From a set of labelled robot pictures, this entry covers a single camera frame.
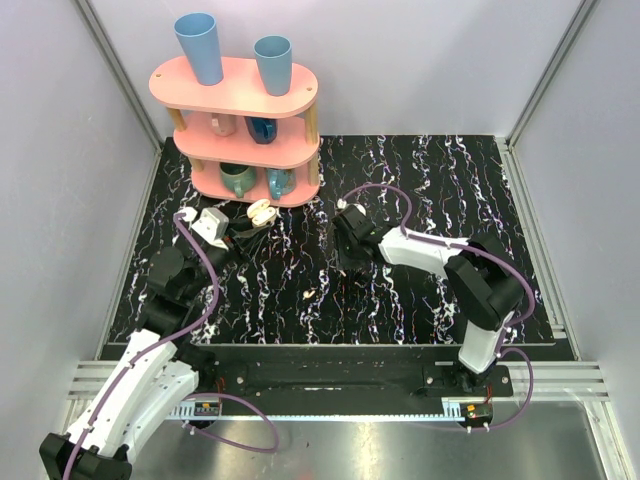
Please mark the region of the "white earbuds charging case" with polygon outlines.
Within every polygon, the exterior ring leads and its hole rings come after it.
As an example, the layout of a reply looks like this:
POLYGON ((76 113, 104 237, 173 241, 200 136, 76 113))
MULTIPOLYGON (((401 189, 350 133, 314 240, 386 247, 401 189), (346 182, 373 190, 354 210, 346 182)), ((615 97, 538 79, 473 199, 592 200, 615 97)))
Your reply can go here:
POLYGON ((247 207, 247 217, 254 228, 271 224, 277 217, 278 209, 271 205, 269 199, 257 200, 247 207))

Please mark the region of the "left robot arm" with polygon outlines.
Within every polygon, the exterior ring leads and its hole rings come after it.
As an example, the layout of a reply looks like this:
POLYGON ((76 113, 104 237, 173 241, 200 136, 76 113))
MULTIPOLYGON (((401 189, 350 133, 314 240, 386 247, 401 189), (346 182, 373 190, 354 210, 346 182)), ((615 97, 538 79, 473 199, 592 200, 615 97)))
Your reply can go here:
POLYGON ((214 357, 191 342, 213 314, 218 270, 245 259, 260 229, 246 216, 174 223, 190 243, 158 250, 149 297, 125 352, 97 396, 63 434, 48 434, 39 455, 50 479, 128 479, 149 439, 173 410, 216 384, 214 357))

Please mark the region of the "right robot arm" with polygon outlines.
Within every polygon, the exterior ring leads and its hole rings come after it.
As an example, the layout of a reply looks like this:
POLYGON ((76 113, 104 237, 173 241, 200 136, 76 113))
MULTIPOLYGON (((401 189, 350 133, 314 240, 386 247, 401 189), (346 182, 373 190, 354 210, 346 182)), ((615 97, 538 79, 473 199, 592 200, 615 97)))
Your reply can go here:
POLYGON ((476 396, 490 383, 488 370, 499 357, 506 329, 535 311, 535 295, 497 238, 444 238, 399 226, 377 226, 358 204, 339 202, 332 220, 344 269, 373 262, 401 265, 448 281, 467 320, 454 384, 476 396))

